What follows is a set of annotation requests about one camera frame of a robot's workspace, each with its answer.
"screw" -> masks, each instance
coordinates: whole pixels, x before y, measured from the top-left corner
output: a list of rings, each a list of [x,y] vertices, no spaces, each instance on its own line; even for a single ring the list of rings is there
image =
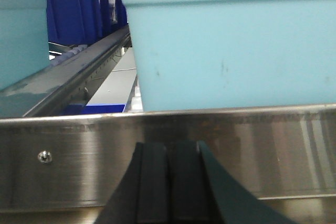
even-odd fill
[[[37,159],[43,163],[43,164],[48,164],[51,161],[53,161],[51,153],[48,151],[42,151],[37,155]]]

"stainless steel panel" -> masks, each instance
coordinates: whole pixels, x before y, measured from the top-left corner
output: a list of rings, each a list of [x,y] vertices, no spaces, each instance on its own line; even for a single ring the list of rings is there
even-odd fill
[[[136,142],[171,149],[176,141],[204,140],[272,207],[302,223],[335,223],[335,133],[336,104],[0,120],[0,209],[102,206]],[[38,160],[44,150],[51,163]]]

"stainless steel side rail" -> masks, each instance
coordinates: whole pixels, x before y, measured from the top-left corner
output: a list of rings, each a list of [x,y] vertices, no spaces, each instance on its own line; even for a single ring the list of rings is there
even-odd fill
[[[0,220],[76,208],[94,221],[83,207],[107,202],[137,142],[163,143],[169,153],[193,140],[285,216],[336,222],[336,104],[3,119],[0,136]]]
[[[129,40],[125,26],[60,65],[0,91],[0,118],[58,115],[70,103],[85,105],[117,64],[121,48]]]

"conveyor belt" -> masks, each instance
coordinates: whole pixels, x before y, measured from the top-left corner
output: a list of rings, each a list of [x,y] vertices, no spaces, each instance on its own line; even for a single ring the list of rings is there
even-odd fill
[[[117,64],[120,49],[129,40],[126,26],[60,65],[0,91],[0,118],[58,115],[71,103],[85,105]]]

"metal frame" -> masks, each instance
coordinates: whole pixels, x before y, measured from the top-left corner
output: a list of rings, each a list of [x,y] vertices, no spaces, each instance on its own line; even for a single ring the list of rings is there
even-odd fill
[[[336,222],[336,104],[3,119],[0,136],[2,212],[102,206],[136,142],[194,140],[286,216]]]
[[[0,118],[58,115],[70,103],[85,105],[129,41],[126,26],[60,65],[0,91]]]

